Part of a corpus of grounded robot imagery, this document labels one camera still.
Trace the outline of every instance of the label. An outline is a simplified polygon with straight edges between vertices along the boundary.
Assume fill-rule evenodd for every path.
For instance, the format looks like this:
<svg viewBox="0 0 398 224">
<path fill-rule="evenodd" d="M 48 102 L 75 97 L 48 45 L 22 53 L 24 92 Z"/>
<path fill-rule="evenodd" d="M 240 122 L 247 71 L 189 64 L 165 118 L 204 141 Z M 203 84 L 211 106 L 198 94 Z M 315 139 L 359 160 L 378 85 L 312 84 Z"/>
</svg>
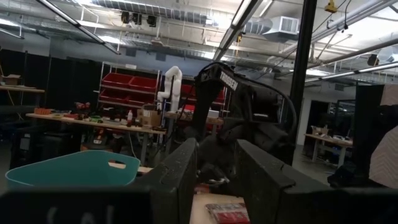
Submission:
<svg viewBox="0 0 398 224">
<path fill-rule="evenodd" d="M 144 111 L 142 112 L 142 115 L 143 115 L 143 116 L 150 117 L 150 111 L 149 111 L 149 110 L 144 110 Z"/>
<path fill-rule="evenodd" d="M 236 90 L 236 87 L 238 87 L 238 82 L 227 76 L 224 72 L 221 72 L 220 79 L 234 91 Z"/>
<path fill-rule="evenodd" d="M 126 64 L 126 68 L 137 69 L 137 65 Z"/>
</svg>

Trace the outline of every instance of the teal plastic bin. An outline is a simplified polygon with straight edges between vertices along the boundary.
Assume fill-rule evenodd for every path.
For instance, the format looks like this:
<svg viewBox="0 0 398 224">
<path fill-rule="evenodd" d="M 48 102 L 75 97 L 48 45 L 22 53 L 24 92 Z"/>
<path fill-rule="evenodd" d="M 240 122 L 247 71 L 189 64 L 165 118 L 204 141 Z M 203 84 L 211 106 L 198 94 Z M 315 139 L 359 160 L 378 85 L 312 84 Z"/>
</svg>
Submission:
<svg viewBox="0 0 398 224">
<path fill-rule="evenodd" d="M 111 166 L 112 161 L 125 166 Z M 123 186 L 134 181 L 139 165 L 134 157 L 88 150 L 12 169 L 6 178 L 9 189 Z"/>
</svg>

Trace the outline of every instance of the ceiling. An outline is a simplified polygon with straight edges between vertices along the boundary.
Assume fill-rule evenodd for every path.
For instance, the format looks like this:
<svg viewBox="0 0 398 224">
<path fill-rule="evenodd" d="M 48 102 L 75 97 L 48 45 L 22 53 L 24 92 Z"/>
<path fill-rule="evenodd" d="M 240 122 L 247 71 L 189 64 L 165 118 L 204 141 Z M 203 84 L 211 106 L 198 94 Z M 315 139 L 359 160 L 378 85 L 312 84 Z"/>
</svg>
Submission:
<svg viewBox="0 0 398 224">
<path fill-rule="evenodd" d="M 129 4 L 133 0 L 118 0 L 122 5 Z M 302 0 L 276 0 L 265 13 L 264 8 L 270 0 L 263 0 L 257 8 L 250 22 L 262 23 L 265 19 L 278 16 L 287 16 L 300 19 L 302 12 Z M 199 58 L 211 60 L 214 52 L 219 46 L 226 29 L 231 23 L 234 13 L 238 9 L 240 0 L 136 0 L 135 3 L 145 4 L 145 9 L 149 10 L 153 6 L 155 9 L 168 8 L 173 9 L 173 17 L 163 17 L 157 27 L 149 27 L 146 19 L 142 20 L 142 25 L 123 24 L 121 22 L 121 11 L 100 7 L 95 2 L 99 0 L 51 0 L 61 10 L 70 17 L 78 20 L 83 26 L 100 36 L 107 42 L 118 43 L 120 47 L 131 47 L 135 49 L 151 50 L 156 52 L 165 52 L 167 54 L 179 55 L 183 57 Z M 315 15 L 314 29 L 329 15 L 324 11 L 327 0 L 318 0 L 318 9 Z M 340 5 L 343 0 L 335 0 Z M 350 2 L 347 12 L 353 11 L 367 0 L 346 1 L 339 8 L 338 12 L 333 14 L 330 19 L 336 20 L 345 15 L 345 7 Z M 206 22 L 184 22 L 181 19 L 175 19 L 177 12 L 193 12 L 197 15 L 205 15 L 213 21 L 213 25 L 206 25 Z M 49 11 L 37 1 L 32 0 L 3 0 L 0 2 L 0 23 L 1 19 L 22 24 L 23 32 L 38 33 L 45 37 L 63 37 L 82 42 L 92 42 L 84 33 L 74 28 L 69 23 Z M 0 24 L 0 27 L 18 33 L 18 26 L 8 26 Z M 163 47 L 153 45 L 151 40 L 159 34 Z M 380 44 L 387 40 L 398 37 L 398 13 L 391 8 L 385 8 L 372 16 L 366 17 L 357 23 L 349 26 L 344 32 L 337 32 L 320 39 L 315 43 L 314 57 L 321 54 L 325 49 L 320 60 L 327 60 L 341 55 L 345 55 L 359 49 L 363 49 L 375 44 Z M 252 73 L 264 74 L 269 68 L 278 66 L 279 71 L 286 72 L 293 69 L 295 54 L 288 59 L 281 60 L 280 56 L 286 47 L 296 43 L 294 40 L 287 42 L 269 41 L 264 36 L 256 32 L 246 32 L 242 41 L 234 43 L 227 51 L 223 60 L 236 65 L 253 68 L 249 69 Z M 340 73 L 345 70 L 354 70 L 369 67 L 367 59 L 369 55 L 351 58 L 343 62 L 318 67 L 330 73 Z M 337 81 L 350 85 L 359 80 L 365 83 L 385 83 L 395 82 L 395 74 L 398 71 L 387 70 L 375 74 L 356 75 L 353 77 L 341 78 Z"/>
</svg>

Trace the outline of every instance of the metal shelving rack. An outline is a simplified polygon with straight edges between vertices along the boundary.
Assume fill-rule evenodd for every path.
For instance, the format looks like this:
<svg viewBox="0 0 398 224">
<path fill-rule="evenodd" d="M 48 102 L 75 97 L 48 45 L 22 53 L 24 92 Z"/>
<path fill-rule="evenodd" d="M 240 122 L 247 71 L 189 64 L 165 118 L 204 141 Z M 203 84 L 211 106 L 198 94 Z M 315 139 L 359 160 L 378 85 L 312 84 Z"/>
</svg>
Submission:
<svg viewBox="0 0 398 224">
<path fill-rule="evenodd" d="M 105 70 L 105 65 L 109 66 L 109 73 L 113 72 L 113 69 L 115 69 L 115 71 L 120 68 L 123 70 L 130 70 L 130 71 L 135 71 L 135 72 L 141 72 L 141 73 L 146 73 L 146 74 L 153 74 L 156 75 L 156 89 L 155 92 L 149 92 L 149 91 L 140 91 L 140 90 L 133 90 L 133 89 L 129 89 L 129 88 L 120 88 L 120 87 L 116 87 L 116 86 L 109 86 L 109 85 L 102 85 L 102 79 L 104 78 L 104 70 Z M 157 92 L 160 90 L 160 86 L 159 84 L 162 83 L 162 75 L 161 75 L 161 71 L 158 70 L 157 72 L 153 72 L 153 71 L 148 71 L 148 70 L 143 70 L 140 68 L 136 68 L 136 66 L 134 65 L 129 65 L 129 64 L 119 64 L 119 63 L 113 63 L 113 62 L 103 62 L 102 63 L 102 67 L 101 67 L 101 76 L 99 78 L 99 88 L 97 91 L 98 97 L 97 97 L 97 102 L 98 103 L 104 103 L 104 104 L 108 104 L 108 105 L 117 105 L 117 106 L 125 106 L 125 107 L 130 107 L 130 108 L 141 108 L 140 106 L 136 106 L 136 105 L 130 105 L 127 103 L 117 103 L 117 102 L 112 102 L 112 101 L 106 101 L 106 100 L 100 100 L 100 94 L 102 91 L 102 88 L 106 88 L 106 89 L 111 89 L 111 90 L 119 90 L 119 91 L 125 91 L 125 92 L 129 92 L 129 93 L 141 93 L 141 94 L 148 94 L 148 95 L 153 95 L 154 96 L 154 101 L 157 99 Z"/>
</svg>

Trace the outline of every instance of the cardboard box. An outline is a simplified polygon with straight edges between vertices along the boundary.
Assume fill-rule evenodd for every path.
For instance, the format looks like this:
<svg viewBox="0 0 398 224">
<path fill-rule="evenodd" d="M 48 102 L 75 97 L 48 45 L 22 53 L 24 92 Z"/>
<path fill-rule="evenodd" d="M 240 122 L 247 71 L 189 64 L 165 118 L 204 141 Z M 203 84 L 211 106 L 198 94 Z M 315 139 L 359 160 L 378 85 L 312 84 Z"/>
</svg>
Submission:
<svg viewBox="0 0 398 224">
<path fill-rule="evenodd" d="M 158 127 L 162 122 L 162 114 L 160 111 L 138 109 L 137 118 L 142 121 L 143 126 Z"/>
<path fill-rule="evenodd" d="M 18 80 L 20 79 L 20 77 L 20 75 L 9 75 L 7 77 L 2 75 L 1 81 L 4 82 L 6 85 L 18 85 Z"/>
<path fill-rule="evenodd" d="M 319 128 L 319 127 L 315 127 L 315 126 L 311 126 L 311 128 L 312 128 L 312 134 L 320 134 L 320 135 L 322 135 L 322 134 L 328 134 L 328 132 L 329 132 L 329 129 L 327 129 L 327 128 Z"/>
</svg>

